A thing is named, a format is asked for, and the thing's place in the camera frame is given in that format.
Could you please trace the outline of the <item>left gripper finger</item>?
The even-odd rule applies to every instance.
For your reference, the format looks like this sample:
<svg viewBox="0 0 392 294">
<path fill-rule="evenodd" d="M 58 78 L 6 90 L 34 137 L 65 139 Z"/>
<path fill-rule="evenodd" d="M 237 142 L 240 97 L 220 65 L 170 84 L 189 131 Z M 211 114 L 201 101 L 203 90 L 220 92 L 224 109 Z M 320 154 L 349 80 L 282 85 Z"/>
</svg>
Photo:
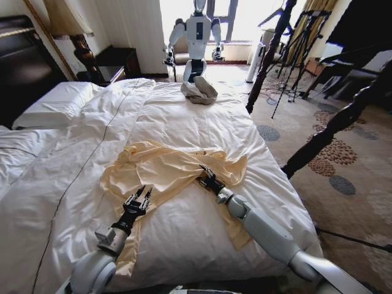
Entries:
<svg viewBox="0 0 392 294">
<path fill-rule="evenodd" d="M 140 206 L 140 202 L 138 202 L 138 198 L 141 196 L 145 189 L 145 186 L 141 186 L 136 193 L 131 194 L 127 200 L 123 203 L 123 207 L 131 207 L 131 206 Z"/>
<path fill-rule="evenodd" d="M 145 211 L 149 205 L 150 202 L 150 198 L 151 198 L 151 192 L 152 192 L 152 187 L 150 187 L 147 191 L 147 193 L 145 194 L 145 197 L 140 205 L 140 209 Z"/>
</svg>

